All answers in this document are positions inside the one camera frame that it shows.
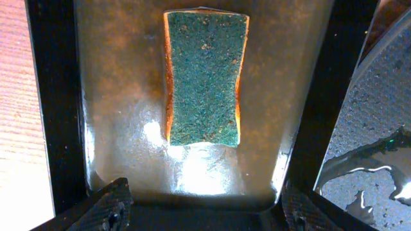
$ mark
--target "wood grain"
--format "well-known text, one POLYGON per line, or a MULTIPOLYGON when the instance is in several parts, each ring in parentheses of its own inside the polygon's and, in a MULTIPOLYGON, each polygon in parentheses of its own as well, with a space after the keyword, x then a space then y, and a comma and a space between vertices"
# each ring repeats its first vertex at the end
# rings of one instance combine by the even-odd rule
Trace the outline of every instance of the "wood grain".
POLYGON ((0 0, 0 217, 28 230, 53 217, 23 0, 0 0))

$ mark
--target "wooden table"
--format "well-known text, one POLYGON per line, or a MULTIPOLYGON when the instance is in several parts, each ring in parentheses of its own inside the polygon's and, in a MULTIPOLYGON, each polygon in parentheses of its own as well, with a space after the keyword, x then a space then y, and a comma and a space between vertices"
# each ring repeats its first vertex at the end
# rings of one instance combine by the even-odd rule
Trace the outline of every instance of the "wooden table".
POLYGON ((39 98, 24 0, 0 0, 1 230, 53 217, 39 98))

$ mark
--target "brown dirty water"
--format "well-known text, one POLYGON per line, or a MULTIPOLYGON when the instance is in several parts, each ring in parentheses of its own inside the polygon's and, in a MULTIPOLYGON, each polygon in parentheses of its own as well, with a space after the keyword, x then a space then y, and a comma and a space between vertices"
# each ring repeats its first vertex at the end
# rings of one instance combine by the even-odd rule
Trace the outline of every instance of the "brown dirty water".
POLYGON ((77 1, 89 190, 123 176, 141 202, 172 203, 179 196, 275 201, 331 5, 328 0, 77 1), (162 14, 199 6, 250 16, 237 148, 174 147, 165 139, 162 14))

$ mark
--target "green sponge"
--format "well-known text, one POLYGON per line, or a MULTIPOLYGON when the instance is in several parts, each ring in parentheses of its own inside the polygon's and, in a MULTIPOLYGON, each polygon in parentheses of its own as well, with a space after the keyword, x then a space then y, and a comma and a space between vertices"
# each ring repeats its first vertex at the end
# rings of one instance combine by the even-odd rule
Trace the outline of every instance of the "green sponge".
POLYGON ((240 143, 238 90, 249 17, 216 10, 164 13, 167 140, 240 143))

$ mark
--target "green scouring pad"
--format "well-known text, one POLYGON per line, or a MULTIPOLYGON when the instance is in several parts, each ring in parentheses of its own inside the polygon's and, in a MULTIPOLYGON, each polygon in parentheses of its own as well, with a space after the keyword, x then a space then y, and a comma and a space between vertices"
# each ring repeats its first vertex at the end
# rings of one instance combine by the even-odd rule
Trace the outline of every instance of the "green scouring pad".
POLYGON ((170 145, 240 143, 238 93, 249 17, 208 10, 164 13, 170 145))

